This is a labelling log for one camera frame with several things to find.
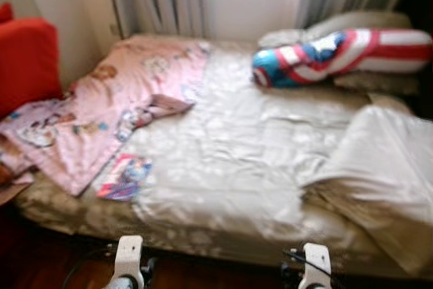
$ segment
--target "book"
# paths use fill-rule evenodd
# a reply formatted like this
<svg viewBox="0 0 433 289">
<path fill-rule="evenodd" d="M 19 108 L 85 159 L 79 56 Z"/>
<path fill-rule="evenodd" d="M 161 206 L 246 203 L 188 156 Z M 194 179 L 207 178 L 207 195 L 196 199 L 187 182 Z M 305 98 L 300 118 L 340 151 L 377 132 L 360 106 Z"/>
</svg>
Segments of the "book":
<svg viewBox="0 0 433 289">
<path fill-rule="evenodd" d="M 120 155 L 97 196 L 109 200 L 129 201 L 145 183 L 152 161 L 136 155 Z"/>
</svg>

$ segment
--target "black cable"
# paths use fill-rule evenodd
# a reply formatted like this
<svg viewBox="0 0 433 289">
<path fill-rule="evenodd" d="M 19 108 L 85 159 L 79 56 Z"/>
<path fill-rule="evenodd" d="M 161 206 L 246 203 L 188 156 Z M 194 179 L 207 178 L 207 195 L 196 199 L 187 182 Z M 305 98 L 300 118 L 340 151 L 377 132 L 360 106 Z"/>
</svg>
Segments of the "black cable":
<svg viewBox="0 0 433 289">
<path fill-rule="evenodd" d="M 72 276 L 81 268 L 83 263 L 85 261 L 87 261 L 89 259 L 89 257 L 91 257 L 92 255 L 94 255 L 96 253 L 102 253 L 102 252 L 113 253 L 112 252 L 113 250 L 114 250 L 114 252 L 116 252 L 115 246 L 107 245 L 104 248 L 98 248 L 97 250 L 91 250 L 90 252 L 87 252 L 86 254 L 84 254 L 81 257 L 81 259 L 79 259 L 78 262 L 75 263 L 74 267 L 70 270 L 68 276 L 66 277 L 65 281 L 63 282 L 62 289 L 67 289 L 69 281 L 72 279 Z"/>
<path fill-rule="evenodd" d="M 325 269 L 322 269 L 321 267 L 317 266 L 314 263 L 311 263 L 310 261 L 307 261 L 306 259 L 304 259 L 303 257 L 298 256 L 296 253 L 290 252 L 289 250 L 283 250 L 283 254 L 289 256 L 289 257 L 293 257 L 294 259 L 296 259 L 299 262 L 303 262 L 305 264 L 311 265 L 312 267 L 314 267 L 316 270 L 319 270 L 320 272 L 326 274 L 332 281 L 334 281 L 337 286 L 341 289 L 345 289 L 345 287 L 343 286 L 343 284 L 340 282 L 339 279 L 337 279 L 336 277 L 334 277 L 332 274 L 330 274 L 328 271 L 326 271 Z"/>
</svg>

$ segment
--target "pink cartoon blanket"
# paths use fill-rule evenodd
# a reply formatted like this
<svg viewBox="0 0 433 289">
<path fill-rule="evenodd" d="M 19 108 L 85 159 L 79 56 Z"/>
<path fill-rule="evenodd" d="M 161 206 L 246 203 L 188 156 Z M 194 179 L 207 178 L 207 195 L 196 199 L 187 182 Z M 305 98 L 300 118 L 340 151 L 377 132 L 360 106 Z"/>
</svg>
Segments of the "pink cartoon blanket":
<svg viewBox="0 0 433 289">
<path fill-rule="evenodd" d="M 134 129 L 194 104 L 207 57 L 207 43 L 121 41 L 68 98 L 23 105 L 0 123 L 0 133 L 79 195 Z"/>
</svg>

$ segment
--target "bed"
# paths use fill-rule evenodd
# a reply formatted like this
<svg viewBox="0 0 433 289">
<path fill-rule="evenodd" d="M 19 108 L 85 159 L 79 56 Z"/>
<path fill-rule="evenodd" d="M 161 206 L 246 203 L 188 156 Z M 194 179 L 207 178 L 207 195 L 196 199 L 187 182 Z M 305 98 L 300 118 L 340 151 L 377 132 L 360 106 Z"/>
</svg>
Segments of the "bed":
<svg viewBox="0 0 433 289">
<path fill-rule="evenodd" d="M 212 43 L 194 108 L 136 130 L 116 154 L 154 163 L 134 201 L 96 197 L 112 158 L 78 198 L 38 172 L 14 204 L 31 221 L 67 234 L 139 234 L 152 248 L 261 265 L 278 265 L 283 248 L 319 242 L 328 245 L 335 271 L 406 277 L 358 225 L 300 198 L 300 183 L 320 169 L 352 117 L 378 99 L 324 84 L 257 87 L 255 49 Z M 377 105 L 409 111 L 393 97 Z"/>
</svg>

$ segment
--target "wrinkled sheet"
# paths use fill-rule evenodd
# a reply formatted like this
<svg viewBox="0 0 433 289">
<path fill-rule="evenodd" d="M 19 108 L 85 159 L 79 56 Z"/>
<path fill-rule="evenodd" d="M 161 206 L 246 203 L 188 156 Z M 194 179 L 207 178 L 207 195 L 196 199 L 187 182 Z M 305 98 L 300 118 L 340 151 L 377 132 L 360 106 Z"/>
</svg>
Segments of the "wrinkled sheet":
<svg viewBox="0 0 433 289">
<path fill-rule="evenodd" d="M 22 214 L 69 234 L 139 234 L 153 248 L 262 265 L 311 241 L 329 246 L 333 271 L 405 276 L 358 225 L 300 199 L 368 98 L 328 86 L 262 90 L 250 80 L 254 50 L 212 44 L 193 110 L 127 140 L 119 154 L 154 164 L 133 206 L 96 198 L 109 163 L 80 198 L 38 173 L 16 198 Z"/>
<path fill-rule="evenodd" d="M 433 123 L 369 106 L 306 198 L 362 227 L 407 273 L 433 269 Z"/>
<path fill-rule="evenodd" d="M 4 134 L 71 195 L 79 195 L 134 129 L 188 110 L 208 44 L 136 36 L 117 43 L 70 97 L 25 104 Z"/>
</svg>

